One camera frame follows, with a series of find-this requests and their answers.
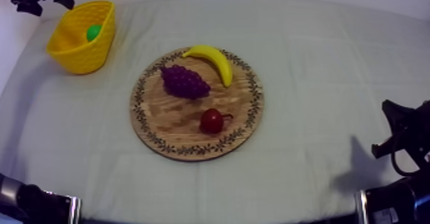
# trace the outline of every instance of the plastic basket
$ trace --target plastic basket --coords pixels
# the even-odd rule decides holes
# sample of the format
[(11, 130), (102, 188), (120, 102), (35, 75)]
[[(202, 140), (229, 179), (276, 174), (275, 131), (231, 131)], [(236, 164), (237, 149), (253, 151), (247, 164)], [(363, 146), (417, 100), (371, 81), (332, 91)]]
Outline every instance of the plastic basket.
[[(97, 37), (88, 42), (86, 32), (102, 25)], [(93, 1), (64, 14), (49, 40), (47, 52), (67, 71), (87, 74), (103, 66), (115, 35), (115, 6), (109, 1)]]

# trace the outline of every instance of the green toy fruit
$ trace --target green toy fruit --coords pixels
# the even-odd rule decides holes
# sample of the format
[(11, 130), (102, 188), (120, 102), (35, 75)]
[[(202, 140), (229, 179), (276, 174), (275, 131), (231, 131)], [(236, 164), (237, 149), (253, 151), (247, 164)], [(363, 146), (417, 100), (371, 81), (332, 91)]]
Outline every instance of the green toy fruit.
[(97, 35), (99, 35), (101, 29), (102, 29), (102, 26), (100, 24), (91, 25), (91, 27), (89, 27), (88, 30), (86, 31), (86, 39), (89, 42), (93, 41), (94, 38), (96, 38)]

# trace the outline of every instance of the grapes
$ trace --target grapes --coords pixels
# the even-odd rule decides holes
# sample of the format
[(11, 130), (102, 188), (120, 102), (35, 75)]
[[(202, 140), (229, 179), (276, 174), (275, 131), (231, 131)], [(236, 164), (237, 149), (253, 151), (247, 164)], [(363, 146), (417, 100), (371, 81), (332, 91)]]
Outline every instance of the grapes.
[(160, 69), (164, 89), (170, 95), (186, 99), (198, 99), (209, 95), (211, 87), (198, 73), (179, 65)]

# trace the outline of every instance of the white tablecloth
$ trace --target white tablecloth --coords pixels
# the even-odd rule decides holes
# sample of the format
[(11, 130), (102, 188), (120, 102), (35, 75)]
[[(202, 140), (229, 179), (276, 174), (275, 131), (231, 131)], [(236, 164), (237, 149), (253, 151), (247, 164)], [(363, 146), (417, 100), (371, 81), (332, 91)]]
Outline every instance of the white tablecloth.
[[(429, 24), (391, 13), (299, 0), (118, 6), (109, 58), (85, 76), (45, 53), (57, 22), (37, 29), (1, 97), (0, 170), (81, 197), (87, 218), (289, 223), (352, 212), (355, 191), (399, 178), (370, 154), (390, 135), (381, 102), (430, 98)], [(195, 44), (247, 61), (265, 108), (234, 152), (181, 163), (140, 142), (129, 97), (155, 59)]]

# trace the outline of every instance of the yellow banana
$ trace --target yellow banana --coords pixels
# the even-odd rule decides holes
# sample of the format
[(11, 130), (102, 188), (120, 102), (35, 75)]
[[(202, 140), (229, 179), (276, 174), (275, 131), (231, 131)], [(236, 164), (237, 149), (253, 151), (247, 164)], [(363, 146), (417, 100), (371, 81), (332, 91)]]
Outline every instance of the yellow banana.
[(195, 45), (182, 55), (183, 58), (187, 58), (188, 56), (205, 58), (211, 61), (218, 69), (224, 86), (229, 87), (232, 84), (232, 67), (224, 54), (218, 49), (209, 45)]

